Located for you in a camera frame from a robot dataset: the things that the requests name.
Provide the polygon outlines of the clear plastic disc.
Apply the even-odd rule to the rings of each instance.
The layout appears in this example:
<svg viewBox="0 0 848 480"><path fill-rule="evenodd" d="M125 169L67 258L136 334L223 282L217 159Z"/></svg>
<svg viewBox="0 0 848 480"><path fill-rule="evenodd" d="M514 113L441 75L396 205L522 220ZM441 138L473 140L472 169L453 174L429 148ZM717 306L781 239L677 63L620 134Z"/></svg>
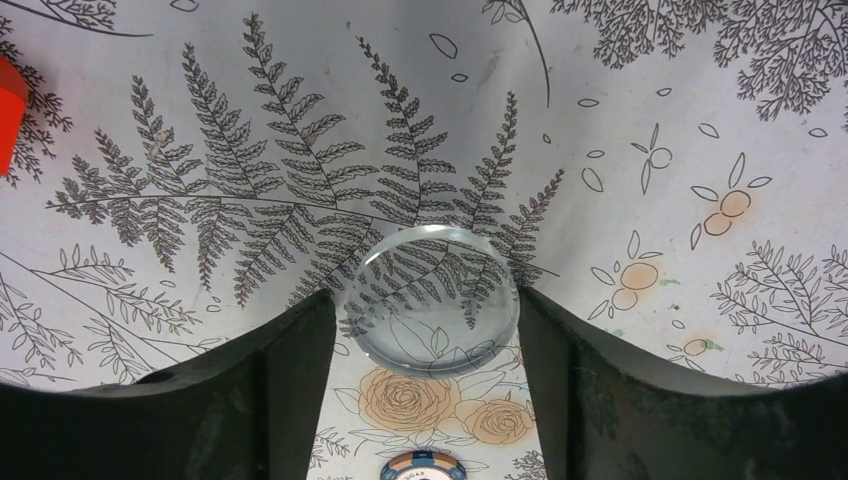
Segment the clear plastic disc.
<svg viewBox="0 0 848 480"><path fill-rule="evenodd" d="M338 326L374 363L450 378L482 368L512 340L520 300L507 259L470 230L398 231L363 257L338 302Z"/></svg>

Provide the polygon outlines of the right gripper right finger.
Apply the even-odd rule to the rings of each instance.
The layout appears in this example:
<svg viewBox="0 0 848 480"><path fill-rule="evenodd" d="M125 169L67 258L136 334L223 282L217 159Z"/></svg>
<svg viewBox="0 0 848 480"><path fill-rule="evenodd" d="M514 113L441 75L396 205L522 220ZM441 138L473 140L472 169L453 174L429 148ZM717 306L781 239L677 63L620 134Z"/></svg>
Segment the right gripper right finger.
<svg viewBox="0 0 848 480"><path fill-rule="evenodd" d="M551 479L843 479L847 378L772 390L690 370L524 288L519 340Z"/></svg>

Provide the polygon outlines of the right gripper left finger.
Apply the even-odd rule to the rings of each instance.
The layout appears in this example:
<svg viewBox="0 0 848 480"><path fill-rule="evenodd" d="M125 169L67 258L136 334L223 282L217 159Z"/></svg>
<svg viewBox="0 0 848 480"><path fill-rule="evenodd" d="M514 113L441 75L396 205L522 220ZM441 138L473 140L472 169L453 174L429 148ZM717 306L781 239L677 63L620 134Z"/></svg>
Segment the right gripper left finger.
<svg viewBox="0 0 848 480"><path fill-rule="evenodd" d="M5 479L303 479L336 337L328 291L130 385L1 388Z"/></svg>

